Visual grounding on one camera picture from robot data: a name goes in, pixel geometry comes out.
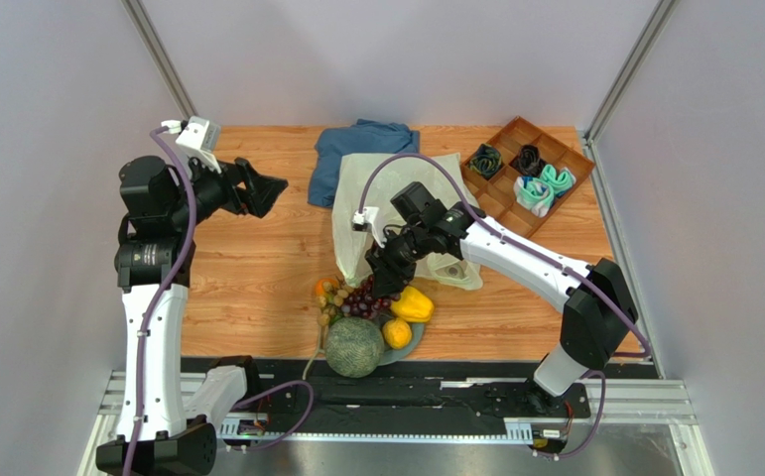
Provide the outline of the fake green orange mango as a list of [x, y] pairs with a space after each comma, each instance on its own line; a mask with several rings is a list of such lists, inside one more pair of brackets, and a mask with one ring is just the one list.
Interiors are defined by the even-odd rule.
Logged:
[[323, 278], [316, 282], [314, 292], [316, 296], [335, 294], [341, 287], [340, 281], [335, 278]]

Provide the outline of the fake netted melon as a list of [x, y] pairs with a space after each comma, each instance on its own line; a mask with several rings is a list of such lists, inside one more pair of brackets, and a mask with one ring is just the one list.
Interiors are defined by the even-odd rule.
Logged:
[[306, 380], [317, 356], [322, 353], [329, 368], [341, 377], [359, 379], [370, 375], [381, 363], [384, 339], [371, 321], [344, 317], [319, 330], [317, 348], [302, 374]]

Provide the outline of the fake yellow bell pepper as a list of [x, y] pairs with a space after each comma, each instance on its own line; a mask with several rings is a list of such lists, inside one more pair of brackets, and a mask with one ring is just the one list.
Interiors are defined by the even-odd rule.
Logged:
[[434, 302], [418, 289], [406, 286], [397, 300], [390, 306], [391, 312], [398, 318], [410, 323], [426, 323], [435, 313]]

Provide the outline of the fake brown longan bunch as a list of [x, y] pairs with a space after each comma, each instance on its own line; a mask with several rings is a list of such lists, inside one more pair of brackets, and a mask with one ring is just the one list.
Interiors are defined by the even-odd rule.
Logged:
[[344, 310], [344, 308], [352, 288], [342, 282], [340, 284], [341, 287], [335, 294], [316, 296], [319, 308], [318, 325], [320, 327], [327, 327], [349, 315], [349, 311]]

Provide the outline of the grey round plate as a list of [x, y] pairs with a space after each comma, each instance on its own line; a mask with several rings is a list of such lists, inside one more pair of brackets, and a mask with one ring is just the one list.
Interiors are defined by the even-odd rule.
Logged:
[[[380, 329], [382, 333], [380, 326], [374, 321], [371, 321], [371, 322], [373, 322]], [[397, 362], [405, 358], [406, 356], [408, 356], [417, 347], [417, 345], [420, 343], [424, 335], [426, 326], [423, 323], [410, 323], [410, 325], [413, 332], [413, 339], [411, 343], [407, 345], [405, 348], [399, 349], [399, 350], [391, 349], [384, 340], [384, 353], [379, 366], [385, 366], [385, 365], [389, 365], [394, 362]]]

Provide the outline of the translucent pale green plastic bag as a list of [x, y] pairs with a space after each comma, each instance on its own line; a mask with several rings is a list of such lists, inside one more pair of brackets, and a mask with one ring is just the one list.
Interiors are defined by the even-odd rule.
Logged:
[[[341, 160], [339, 182], [331, 213], [335, 262], [346, 282], [356, 285], [370, 274], [364, 254], [373, 243], [369, 233], [353, 231], [351, 221], [359, 209], [361, 193], [371, 173], [390, 156], [383, 153], [356, 153]], [[366, 206], [380, 208], [383, 225], [403, 225], [405, 220], [390, 203], [397, 192], [413, 181], [421, 182], [433, 195], [450, 208], [460, 201], [441, 172], [427, 162], [400, 159], [384, 168], [370, 185]], [[457, 261], [451, 256], [432, 254], [417, 263], [416, 276], [442, 285], [475, 291], [483, 287], [480, 266]]]

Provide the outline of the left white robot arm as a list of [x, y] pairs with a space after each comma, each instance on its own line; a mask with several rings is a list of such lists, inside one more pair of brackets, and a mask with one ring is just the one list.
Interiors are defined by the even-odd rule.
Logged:
[[112, 439], [95, 453], [110, 475], [206, 475], [232, 407], [260, 386], [248, 356], [223, 357], [194, 395], [182, 394], [182, 323], [189, 300], [194, 228], [213, 213], [265, 216], [287, 181], [238, 158], [184, 172], [156, 156], [119, 173], [126, 214], [114, 259], [127, 329], [124, 402]]

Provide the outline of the fake dark red grapes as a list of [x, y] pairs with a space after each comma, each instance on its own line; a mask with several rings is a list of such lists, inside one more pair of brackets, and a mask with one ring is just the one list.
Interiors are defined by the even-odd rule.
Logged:
[[344, 284], [335, 292], [332, 303], [342, 316], [374, 318], [382, 310], [389, 309], [398, 296], [376, 297], [373, 286], [372, 276], [366, 278], [357, 287]]

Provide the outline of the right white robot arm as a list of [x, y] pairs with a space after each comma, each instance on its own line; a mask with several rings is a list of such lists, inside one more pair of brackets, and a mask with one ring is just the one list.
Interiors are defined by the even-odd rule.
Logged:
[[354, 230], [369, 232], [375, 240], [365, 254], [373, 295], [402, 293], [417, 263], [430, 254], [487, 267], [524, 286], [562, 314], [559, 343], [533, 376], [541, 393], [564, 395], [577, 379], [603, 369], [627, 333], [637, 330], [634, 299], [616, 263], [601, 259], [590, 265], [557, 254], [465, 201], [445, 206], [417, 181], [391, 203], [405, 222], [397, 230], [386, 227], [376, 207], [362, 206], [352, 218]]

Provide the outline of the fake yellow lemon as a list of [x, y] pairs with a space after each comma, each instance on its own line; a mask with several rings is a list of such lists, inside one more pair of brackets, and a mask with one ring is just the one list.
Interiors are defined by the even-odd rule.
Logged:
[[385, 322], [382, 326], [382, 334], [386, 344], [395, 350], [405, 348], [413, 339], [410, 323], [399, 317]]

